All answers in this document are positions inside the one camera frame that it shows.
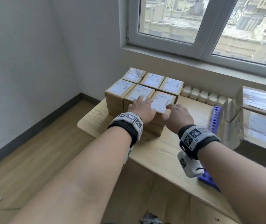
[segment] baseboard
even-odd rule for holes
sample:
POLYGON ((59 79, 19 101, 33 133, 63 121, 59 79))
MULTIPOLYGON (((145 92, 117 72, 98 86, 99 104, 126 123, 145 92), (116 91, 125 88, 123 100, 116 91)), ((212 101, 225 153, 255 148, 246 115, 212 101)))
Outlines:
POLYGON ((9 154, 11 154, 14 150, 16 150, 18 147, 20 147, 22 144, 24 144, 26 141, 28 141, 30 138, 38 134, 40 131, 42 131, 44 128, 49 126, 51 123, 53 123, 57 118, 59 118, 63 113, 68 111, 71 107, 76 105, 81 100, 87 100, 95 105, 97 105, 100 101, 97 99, 90 97, 85 94, 78 94, 75 97, 73 97, 71 100, 63 104, 61 107, 56 109, 54 112, 50 113, 48 116, 43 118, 41 121, 39 121, 37 124, 33 125, 31 128, 29 128, 27 131, 13 139, 11 142, 6 144, 0 149, 0 161, 2 161, 5 157, 7 157, 9 154))

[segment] purple perforated bar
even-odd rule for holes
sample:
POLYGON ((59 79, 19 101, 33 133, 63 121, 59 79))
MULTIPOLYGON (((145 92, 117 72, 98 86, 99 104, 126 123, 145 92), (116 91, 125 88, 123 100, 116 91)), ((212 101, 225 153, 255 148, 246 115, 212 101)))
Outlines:
MULTIPOLYGON (((212 112, 212 117, 211 117, 211 121, 210 121, 209 130, 212 131, 214 134, 217 134, 217 130, 218 130, 219 111, 220 111, 220 109, 221 109, 221 107, 214 106, 214 109, 213 109, 213 112, 212 112)), ((210 174, 208 172, 204 171, 204 173, 201 174, 200 176, 198 176, 197 179, 199 181, 207 184, 207 185, 212 186, 213 188, 215 188, 216 190, 221 192, 220 189, 215 184, 215 182, 213 181, 213 178, 210 176, 210 174)))

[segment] table top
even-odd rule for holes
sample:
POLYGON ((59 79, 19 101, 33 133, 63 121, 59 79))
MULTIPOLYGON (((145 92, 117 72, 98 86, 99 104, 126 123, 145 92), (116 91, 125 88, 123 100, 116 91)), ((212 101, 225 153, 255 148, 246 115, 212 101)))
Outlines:
MULTIPOLYGON (((179 96, 177 104, 182 104, 189 110, 196 125, 208 127, 213 106, 179 96)), ((97 138, 108 127, 113 117, 108 115, 106 99, 86 114, 77 126, 97 138)), ((184 173, 177 154, 180 151, 179 138, 164 127, 160 137, 144 131, 130 154, 130 158, 150 171, 167 179, 182 190, 197 197, 230 219, 240 222, 225 197, 197 178, 188 178, 184 173)))

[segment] person's left hand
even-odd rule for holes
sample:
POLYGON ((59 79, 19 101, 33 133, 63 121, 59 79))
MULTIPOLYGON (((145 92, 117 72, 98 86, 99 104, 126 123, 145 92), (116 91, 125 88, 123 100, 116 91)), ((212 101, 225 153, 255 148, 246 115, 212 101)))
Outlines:
POLYGON ((144 124, 148 124, 156 114, 156 110, 151 109, 152 102, 153 100, 150 98, 143 101, 143 96, 139 96, 138 99, 133 101, 132 105, 129 105, 128 112, 138 115, 144 124))

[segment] window frame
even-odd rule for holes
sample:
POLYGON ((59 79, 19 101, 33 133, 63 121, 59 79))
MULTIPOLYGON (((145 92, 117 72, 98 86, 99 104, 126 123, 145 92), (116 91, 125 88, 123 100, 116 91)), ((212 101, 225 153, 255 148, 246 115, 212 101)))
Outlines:
POLYGON ((128 44, 195 58, 266 77, 266 64, 213 54, 238 0, 210 0, 194 44, 138 32, 142 0, 129 0, 128 44))

